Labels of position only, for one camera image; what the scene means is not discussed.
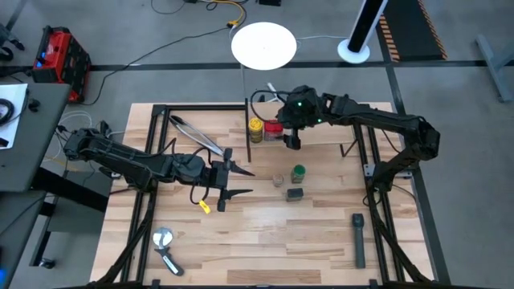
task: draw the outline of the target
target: table leg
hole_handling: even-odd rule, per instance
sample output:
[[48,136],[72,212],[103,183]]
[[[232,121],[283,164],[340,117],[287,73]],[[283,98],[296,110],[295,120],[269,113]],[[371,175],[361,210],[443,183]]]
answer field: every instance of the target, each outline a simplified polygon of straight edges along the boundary
[[77,185],[73,181],[69,181],[44,168],[38,169],[32,180],[32,187],[75,201],[81,205],[99,210],[100,212],[105,212],[107,208],[108,197],[85,188],[82,185]]

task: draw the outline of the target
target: pizza cutter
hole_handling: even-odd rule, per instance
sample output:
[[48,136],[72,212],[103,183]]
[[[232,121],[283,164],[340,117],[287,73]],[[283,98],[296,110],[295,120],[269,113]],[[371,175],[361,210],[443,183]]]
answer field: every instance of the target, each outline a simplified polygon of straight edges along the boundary
[[161,255],[164,264],[173,274],[182,276],[184,275],[184,269],[174,262],[168,252],[171,240],[173,240],[173,234],[168,228],[159,228],[153,233],[153,242],[157,245],[157,249],[154,250]]

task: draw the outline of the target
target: yellow warning tape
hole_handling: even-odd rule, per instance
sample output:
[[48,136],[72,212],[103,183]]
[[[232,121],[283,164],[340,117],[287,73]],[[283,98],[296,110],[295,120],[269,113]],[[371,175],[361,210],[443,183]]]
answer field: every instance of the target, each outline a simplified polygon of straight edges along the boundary
[[380,16],[380,28],[382,29],[382,34],[384,35],[385,42],[387,43],[387,50],[389,50],[391,60],[393,62],[400,61],[400,54],[398,53],[396,44],[394,44],[393,35],[391,34],[391,30],[384,15]]
[[428,27],[430,28],[430,31],[432,31],[432,35],[434,36],[435,42],[437,43],[437,46],[439,47],[439,50],[441,51],[441,54],[443,55],[443,59],[448,59],[447,52],[444,50],[443,43],[439,39],[439,36],[437,35],[437,32],[435,31],[434,25],[432,24],[432,21],[430,20],[430,16],[428,15],[428,12],[426,12],[425,4],[423,3],[423,0],[418,0],[419,6],[421,7],[421,10],[423,14],[425,15],[425,20],[428,23]]

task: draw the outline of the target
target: white ring light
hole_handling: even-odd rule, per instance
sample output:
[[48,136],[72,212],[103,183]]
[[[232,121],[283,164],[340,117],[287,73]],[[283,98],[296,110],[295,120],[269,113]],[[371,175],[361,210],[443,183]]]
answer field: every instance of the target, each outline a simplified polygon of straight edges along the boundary
[[257,22],[241,28],[232,39],[231,48],[245,67],[267,71],[291,61],[296,53],[296,39],[281,25]]

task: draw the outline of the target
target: red can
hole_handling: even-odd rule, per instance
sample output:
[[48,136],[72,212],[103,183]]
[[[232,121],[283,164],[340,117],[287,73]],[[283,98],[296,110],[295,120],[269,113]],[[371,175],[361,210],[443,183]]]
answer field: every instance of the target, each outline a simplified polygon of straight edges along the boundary
[[277,120],[270,120],[264,124],[264,140],[276,141],[282,140],[284,135],[284,127]]

